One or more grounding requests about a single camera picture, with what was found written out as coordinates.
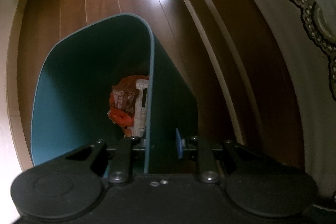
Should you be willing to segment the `dark wooden bed frame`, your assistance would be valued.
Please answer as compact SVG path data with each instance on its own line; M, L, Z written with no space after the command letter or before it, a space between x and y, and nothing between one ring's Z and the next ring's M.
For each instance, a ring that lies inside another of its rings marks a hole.
M231 124L212 134L304 168L294 87L276 39L254 0L183 0L217 76Z

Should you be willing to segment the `dark teal trash bin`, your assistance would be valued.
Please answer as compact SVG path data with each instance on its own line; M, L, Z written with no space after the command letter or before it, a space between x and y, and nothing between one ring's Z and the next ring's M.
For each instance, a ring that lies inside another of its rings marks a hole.
M145 173L182 171L177 140L198 133L197 101L141 17L118 14L56 44L39 74L31 118L31 156L39 165L123 132L108 118L112 87L127 76L149 77Z

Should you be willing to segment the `lace trimmed bedspread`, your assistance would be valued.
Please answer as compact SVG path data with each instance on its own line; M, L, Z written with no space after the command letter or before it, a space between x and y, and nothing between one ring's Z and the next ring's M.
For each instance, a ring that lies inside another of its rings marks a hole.
M335 27L319 0L254 0L270 26L294 85L306 171L319 192L335 192Z

